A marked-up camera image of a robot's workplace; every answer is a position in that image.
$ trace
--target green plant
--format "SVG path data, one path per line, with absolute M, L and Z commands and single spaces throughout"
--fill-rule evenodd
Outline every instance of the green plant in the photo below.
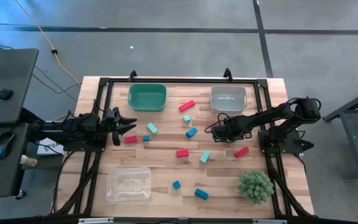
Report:
M 274 193 L 273 184 L 261 170 L 248 170 L 240 175 L 239 194 L 254 204 L 266 202 Z

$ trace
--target gray carpet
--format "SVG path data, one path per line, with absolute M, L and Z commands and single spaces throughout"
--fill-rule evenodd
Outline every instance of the gray carpet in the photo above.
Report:
M 51 26 L 257 28 L 251 0 L 21 2 L 39 24 Z M 358 29 L 356 0 L 260 0 L 259 4 L 266 29 Z M 0 0 L 0 23 L 32 25 L 14 1 L 4 0 Z M 266 77 L 257 34 L 48 35 L 62 63 L 79 80 L 89 75 L 129 75 L 133 69 L 139 75 L 220 77 L 226 67 L 236 77 Z M 285 79 L 289 97 L 319 98 L 322 114 L 328 114 L 358 95 L 358 35 L 266 38 L 273 75 Z M 55 63 L 41 33 L 0 31 L 0 44 L 40 49 L 37 65 L 62 88 L 74 84 Z M 34 74 L 45 80 L 40 73 Z M 78 88 L 69 94 L 77 96 Z M 54 119 L 74 110 L 75 103 L 32 80 L 25 107 L 43 119 Z M 315 213 L 358 221 L 358 181 L 342 181 L 356 166 L 340 120 L 300 129 L 307 130 L 305 139 L 315 143 L 305 153 Z M 0 218 L 46 214 L 56 174 L 57 170 L 26 171 L 23 189 L 28 196 L 21 201 L 0 198 Z

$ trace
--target wooden table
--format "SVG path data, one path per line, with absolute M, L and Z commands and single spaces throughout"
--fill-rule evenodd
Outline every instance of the wooden table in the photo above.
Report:
M 91 110 L 96 98 L 100 77 L 84 77 L 76 114 Z M 216 122 L 216 114 L 209 110 L 209 96 L 213 84 L 164 83 L 167 87 L 167 104 L 164 111 L 134 111 L 127 104 L 130 83 L 115 83 L 110 107 L 119 107 L 122 116 L 137 118 L 136 128 L 124 135 L 151 135 L 146 125 L 149 122 L 158 128 L 158 134 L 151 135 L 151 141 L 114 146 L 108 138 L 106 150 L 102 153 L 96 190 L 93 200 L 93 217 L 193 217 L 193 218 L 273 218 L 271 199 L 261 205 L 253 205 L 238 195 L 236 186 L 239 175 L 245 170 L 267 171 L 264 155 L 260 152 L 257 131 L 253 138 L 232 144 L 215 143 L 204 129 Z M 243 86 L 247 92 L 248 108 L 244 115 L 257 112 L 252 85 L 219 84 Z M 287 100 L 283 79 L 268 79 L 272 106 Z M 103 108 L 106 91 L 103 93 Z M 196 105 L 181 113 L 178 107 L 194 100 Z M 183 115 L 191 116 L 191 124 L 183 121 Z M 198 132 L 189 140 L 185 133 L 190 127 Z M 248 146 L 250 152 L 236 159 L 234 153 Z M 188 157 L 176 158 L 175 151 L 189 149 Z M 204 150 L 211 151 L 206 164 L 199 162 Z M 58 186 L 57 206 L 60 208 L 78 185 L 84 153 L 76 152 L 63 168 Z M 310 213 L 313 213 L 308 183 L 302 163 L 291 154 L 283 154 L 283 165 L 289 189 Z M 106 187 L 108 172 L 114 168 L 149 167 L 152 171 L 152 196 L 148 200 L 108 202 Z M 179 180 L 181 188 L 175 190 L 172 183 Z M 196 188 L 209 193 L 209 199 L 195 197 Z M 86 204 L 88 189 L 85 190 L 82 206 Z M 280 208 L 284 212 L 283 197 L 278 189 Z

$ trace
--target green bowl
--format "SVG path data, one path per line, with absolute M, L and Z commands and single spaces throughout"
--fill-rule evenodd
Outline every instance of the green bowl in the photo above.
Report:
M 128 104 L 138 111 L 163 111 L 167 88 L 157 83 L 136 83 L 129 88 Z

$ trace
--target transparent bin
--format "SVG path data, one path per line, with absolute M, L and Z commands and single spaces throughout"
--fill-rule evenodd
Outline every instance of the transparent bin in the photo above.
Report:
M 144 200 L 152 194 L 152 175 L 147 167 L 114 169 L 108 175 L 109 202 Z
M 247 108 L 246 89 L 241 86 L 212 86 L 211 112 L 241 114 Z

